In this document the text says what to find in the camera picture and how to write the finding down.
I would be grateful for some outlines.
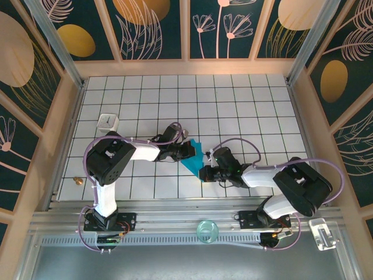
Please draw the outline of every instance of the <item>small brass object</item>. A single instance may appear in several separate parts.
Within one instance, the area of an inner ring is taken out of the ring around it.
[[[83,179],[82,178],[74,177],[73,180],[75,181],[75,184],[77,184],[78,186],[83,184]]]

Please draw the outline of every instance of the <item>teal cloth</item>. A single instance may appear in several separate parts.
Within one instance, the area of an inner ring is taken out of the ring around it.
[[[196,149],[196,155],[189,159],[181,160],[181,163],[199,178],[198,172],[203,167],[202,144],[197,143],[194,139],[191,140],[191,144]]]

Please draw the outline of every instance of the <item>white tiled floor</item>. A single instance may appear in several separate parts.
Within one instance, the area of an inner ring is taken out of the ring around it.
[[[76,126],[58,200],[93,199],[82,157],[102,113],[119,116],[118,133],[148,139],[173,121],[202,143],[204,152],[221,141],[242,137],[263,153],[262,165],[307,157],[294,110],[281,75],[170,75],[90,78]],[[241,163],[257,159],[247,143],[226,144]],[[75,176],[84,183],[76,185]],[[249,197],[273,194],[271,188],[221,188],[201,183],[181,163],[130,162],[115,190],[117,200]]]

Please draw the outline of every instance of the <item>robotic arm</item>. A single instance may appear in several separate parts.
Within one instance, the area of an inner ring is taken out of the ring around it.
[[[97,181],[98,205],[93,211],[93,217],[102,229],[110,230],[117,222],[115,181],[130,160],[161,162],[170,157],[176,162],[195,156],[195,148],[191,142],[184,142],[187,132],[180,131],[175,125],[168,126],[164,134],[155,136],[152,141],[171,142],[179,133],[182,134],[180,143],[155,146],[135,142],[127,143],[117,139],[103,139],[88,152],[87,170],[89,175]],[[107,135],[120,136],[114,131],[110,131]]]
[[[182,133],[181,142],[172,142]],[[115,202],[115,181],[130,160],[148,160],[161,162],[171,157],[175,162],[195,156],[195,148],[185,140],[187,132],[170,125],[162,135],[152,141],[170,142],[156,146],[146,143],[125,142],[117,139],[103,139],[88,153],[87,170],[97,181],[98,205],[93,217],[100,228],[111,230],[117,222],[118,208]],[[116,132],[107,135],[119,136]],[[205,182],[229,181],[235,187],[272,187],[282,192],[268,197],[256,210],[256,220],[263,228],[276,224],[285,215],[299,212],[304,216],[313,216],[317,209],[332,192],[331,184],[306,163],[290,160],[284,168],[256,167],[252,164],[240,164],[227,147],[216,149],[213,157],[218,166],[205,166],[199,171],[199,178]]]
[[[268,197],[256,210],[257,218],[265,228],[274,225],[280,217],[295,212],[312,217],[333,190],[330,182],[306,163],[290,163],[282,169],[254,167],[240,164],[227,147],[217,149],[212,156],[219,166],[200,169],[199,178],[205,182],[229,181],[241,188],[280,189],[282,194]]]

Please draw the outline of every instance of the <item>decorative wallpaper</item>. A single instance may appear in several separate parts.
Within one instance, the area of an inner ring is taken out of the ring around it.
[[[0,208],[14,210],[37,142],[38,136],[0,105]]]
[[[325,0],[275,0],[258,58],[295,58]]]
[[[371,0],[356,0],[310,75],[329,124],[373,82],[372,15]]]
[[[40,2],[74,61],[114,59],[93,0]]]
[[[373,203],[373,99],[334,134],[360,207]]]
[[[248,58],[264,0],[191,0],[190,58]]]
[[[43,127],[61,77],[9,1],[0,26],[0,91]]]
[[[105,0],[123,60],[181,58],[179,0]]]
[[[8,225],[6,223],[1,223],[0,222],[0,248],[1,248],[1,243],[2,243],[2,241],[4,239],[7,227],[8,227]]]
[[[371,233],[371,237],[373,239],[373,218],[366,220],[366,222],[367,222],[368,230]]]
[[[347,0],[340,0],[339,2],[339,5],[338,5],[338,8],[337,8],[337,11],[335,12],[334,16],[332,17],[332,19],[330,20],[327,28],[325,29],[323,35],[321,36],[320,40],[318,41],[314,51],[311,53],[311,55],[309,56],[309,59],[307,60],[305,66],[308,68],[310,63],[312,62],[312,60],[314,59],[316,53],[319,51],[319,48],[322,44],[322,42],[325,40],[325,37],[328,35],[330,29],[332,28],[334,22],[336,21],[336,19],[338,18],[339,14],[340,14],[340,11],[342,10],[342,8],[344,7],[344,4],[346,4],[346,1]]]

